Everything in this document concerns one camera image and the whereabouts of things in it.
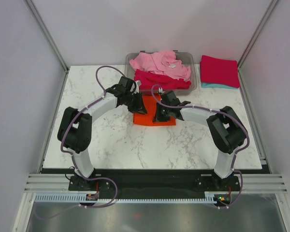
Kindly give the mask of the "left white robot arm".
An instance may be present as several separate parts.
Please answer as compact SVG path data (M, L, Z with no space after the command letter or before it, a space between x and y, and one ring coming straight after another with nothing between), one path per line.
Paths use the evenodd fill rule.
M96 100L81 109L67 107L59 126L57 139L60 150L72 158L74 170L80 178L80 185L91 190L96 186L96 177L92 175L88 147L92 139L92 124L105 113L119 106L126 106L131 113L145 115L142 94L139 91L141 81L133 81L122 76L119 82L103 91Z

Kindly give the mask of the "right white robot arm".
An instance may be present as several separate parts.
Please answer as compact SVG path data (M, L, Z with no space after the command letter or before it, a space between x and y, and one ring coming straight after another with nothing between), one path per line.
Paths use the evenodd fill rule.
M250 143L247 129L235 111L229 106L215 110L194 105L189 101L181 102L173 91L159 95L161 100L155 99L157 122L166 122L172 117L209 128L212 140L218 149L214 167L216 175L211 179L212 186L217 190L225 189L229 185L228 177L234 171L237 153L246 149Z

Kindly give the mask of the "orange t shirt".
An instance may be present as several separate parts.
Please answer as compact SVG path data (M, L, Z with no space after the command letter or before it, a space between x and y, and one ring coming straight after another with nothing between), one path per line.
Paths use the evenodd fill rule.
M167 122L154 122L154 117L157 109L156 100L149 95L143 96L145 108L147 110L146 115L133 114L133 124L139 126L157 127L157 126L175 126L176 120L171 118Z

